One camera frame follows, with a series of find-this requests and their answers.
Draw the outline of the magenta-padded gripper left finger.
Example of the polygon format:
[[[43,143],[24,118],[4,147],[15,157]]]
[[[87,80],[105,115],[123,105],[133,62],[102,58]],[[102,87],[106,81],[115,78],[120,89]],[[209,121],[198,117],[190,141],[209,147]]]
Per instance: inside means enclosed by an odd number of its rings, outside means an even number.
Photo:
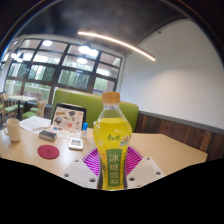
[[[84,188],[97,189],[99,174],[99,155],[97,149],[93,149],[82,159],[73,160],[63,178]]]

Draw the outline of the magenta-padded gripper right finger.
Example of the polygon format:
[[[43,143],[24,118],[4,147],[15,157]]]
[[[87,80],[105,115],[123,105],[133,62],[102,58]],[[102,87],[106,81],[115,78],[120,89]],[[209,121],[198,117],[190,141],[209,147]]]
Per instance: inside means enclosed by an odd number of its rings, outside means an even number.
[[[125,176],[128,189],[140,188],[165,176],[156,162],[143,157],[134,148],[129,147],[125,161]]]

